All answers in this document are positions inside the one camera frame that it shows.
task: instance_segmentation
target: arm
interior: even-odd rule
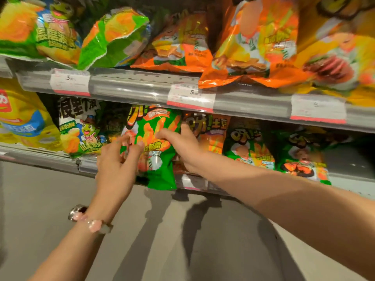
[[[163,129],[191,172],[255,208],[316,250],[375,280],[375,202],[285,173],[246,165],[199,149],[188,126]]]
[[[130,147],[121,164],[120,147],[126,137],[102,148],[98,157],[97,191],[86,213],[90,220],[111,223],[132,189],[143,143]],[[83,281],[93,264],[104,235],[90,232],[87,223],[78,221],[51,252],[29,281]]]

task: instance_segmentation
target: person's left hand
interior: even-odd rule
[[[129,153],[124,163],[120,155],[121,146],[127,146]],[[139,156],[144,143],[129,146],[129,136],[118,138],[102,147],[97,157],[98,172],[95,176],[96,194],[87,210],[94,219],[110,222],[122,203],[129,196],[137,173]]]

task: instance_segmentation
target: person's right arm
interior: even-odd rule
[[[187,169],[255,208],[323,254],[375,280],[375,201],[349,191],[204,152],[186,124],[162,129]]]

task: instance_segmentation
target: floor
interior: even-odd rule
[[[89,203],[92,178],[0,162],[0,280],[24,281]],[[135,186],[87,281],[362,281],[243,205]]]

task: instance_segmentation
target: red logo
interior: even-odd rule
[[[0,112],[11,112],[12,107],[6,91],[0,89]]]

